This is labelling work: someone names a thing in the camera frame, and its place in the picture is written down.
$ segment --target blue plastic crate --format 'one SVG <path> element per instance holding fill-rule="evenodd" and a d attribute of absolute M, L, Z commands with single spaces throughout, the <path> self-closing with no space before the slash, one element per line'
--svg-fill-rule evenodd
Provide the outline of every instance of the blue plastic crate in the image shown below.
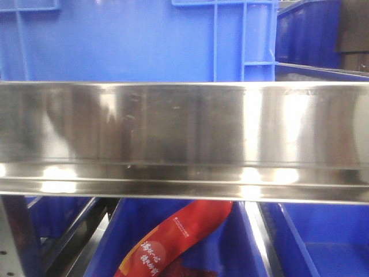
<path fill-rule="evenodd" d="M 335 51 L 341 0 L 301 0 L 278 13 L 276 60 L 339 68 Z"/>
<path fill-rule="evenodd" d="M 369 206 L 265 207 L 286 277 L 369 276 Z"/>
<path fill-rule="evenodd" d="M 89 199 L 88 197 L 26 197 L 36 236 L 60 237 Z"/>
<path fill-rule="evenodd" d="M 1 80 L 274 80 L 277 0 L 2 0 Z"/>
<path fill-rule="evenodd" d="M 131 248 L 188 200 L 121 200 L 92 257 L 85 277 L 112 277 Z M 219 277 L 267 277 L 243 203 L 227 220 L 181 256 L 190 268 L 217 271 Z"/>

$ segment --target metal shelf rail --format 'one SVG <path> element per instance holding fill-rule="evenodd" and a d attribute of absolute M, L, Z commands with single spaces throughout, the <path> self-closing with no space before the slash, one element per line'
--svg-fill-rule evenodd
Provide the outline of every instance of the metal shelf rail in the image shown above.
<path fill-rule="evenodd" d="M 45 273 L 15 194 L 369 203 L 368 83 L 1 83 L 0 96 L 6 276 Z M 48 259 L 68 253 L 72 230 Z M 46 276 L 61 271 L 51 260 Z"/>

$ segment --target snack package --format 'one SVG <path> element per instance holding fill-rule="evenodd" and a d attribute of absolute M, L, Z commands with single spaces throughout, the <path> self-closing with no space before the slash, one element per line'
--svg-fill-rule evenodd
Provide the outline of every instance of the snack package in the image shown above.
<path fill-rule="evenodd" d="M 231 209 L 231 201 L 193 201 L 144 236 L 123 259 L 114 277 L 159 276 L 180 254 L 215 231 Z M 173 267 L 174 270 L 179 268 L 177 263 L 172 270 Z M 216 276 L 194 274 L 178 276 Z"/>
<path fill-rule="evenodd" d="M 175 259 L 164 271 L 160 277 L 217 277 L 218 273 L 209 270 L 188 268 L 182 265 L 183 259 Z"/>

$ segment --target shiny metal surface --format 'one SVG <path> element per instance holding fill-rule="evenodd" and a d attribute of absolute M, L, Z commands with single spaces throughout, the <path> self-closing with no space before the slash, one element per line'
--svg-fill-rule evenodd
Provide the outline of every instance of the shiny metal surface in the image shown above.
<path fill-rule="evenodd" d="M 369 203 L 367 83 L 2 83 L 0 193 Z"/>
<path fill-rule="evenodd" d="M 46 277 L 68 274 L 106 214 L 105 199 L 91 199 L 54 247 L 43 253 Z"/>
<path fill-rule="evenodd" d="M 44 276 L 23 196 L 0 196 L 0 276 Z"/>
<path fill-rule="evenodd" d="M 245 202 L 244 207 L 268 277 L 284 277 L 258 203 Z"/>
<path fill-rule="evenodd" d="M 43 260 L 43 268 L 45 271 L 47 271 L 54 263 L 56 259 L 61 259 L 63 261 L 67 260 L 65 257 L 59 258 L 60 254 L 65 251 L 66 248 L 73 248 L 73 251 L 76 251 L 75 249 L 80 250 L 81 244 L 83 245 L 83 241 L 89 239 L 89 236 L 91 236 L 91 232 L 94 231 L 93 227 L 96 227 L 97 224 L 100 223 L 101 216 L 105 208 L 104 204 L 99 204 L 99 208 L 97 209 L 96 206 L 98 202 L 101 202 L 100 199 L 93 197 L 90 199 L 90 201 L 87 203 L 87 205 L 82 209 L 82 211 L 77 215 L 75 220 L 71 223 L 71 225 L 68 227 L 68 229 L 64 232 L 64 234 L 60 238 L 49 238 L 47 239 L 48 243 L 43 244 L 42 247 L 42 260 Z M 88 219 L 93 218 L 93 220 L 96 220 L 97 223 L 95 224 L 86 224 Z M 68 251 L 68 259 L 71 258 L 71 251 Z"/>
<path fill-rule="evenodd" d="M 76 259 L 76 262 L 73 264 L 72 268 L 66 275 L 67 277 L 81 277 L 84 275 L 88 264 L 90 263 L 92 256 L 95 254 L 95 251 L 108 227 L 109 219 L 106 214 L 103 220 L 100 222 L 96 231 L 91 236 L 91 239 L 83 248 L 80 255 Z"/>

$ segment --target red plastic bag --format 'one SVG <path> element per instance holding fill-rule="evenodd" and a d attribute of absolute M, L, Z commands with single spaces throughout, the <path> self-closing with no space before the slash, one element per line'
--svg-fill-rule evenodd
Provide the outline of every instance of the red plastic bag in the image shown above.
<path fill-rule="evenodd" d="M 158 276 L 188 248 L 215 231 L 232 202 L 196 200 L 151 230 L 123 259 L 114 277 Z"/>

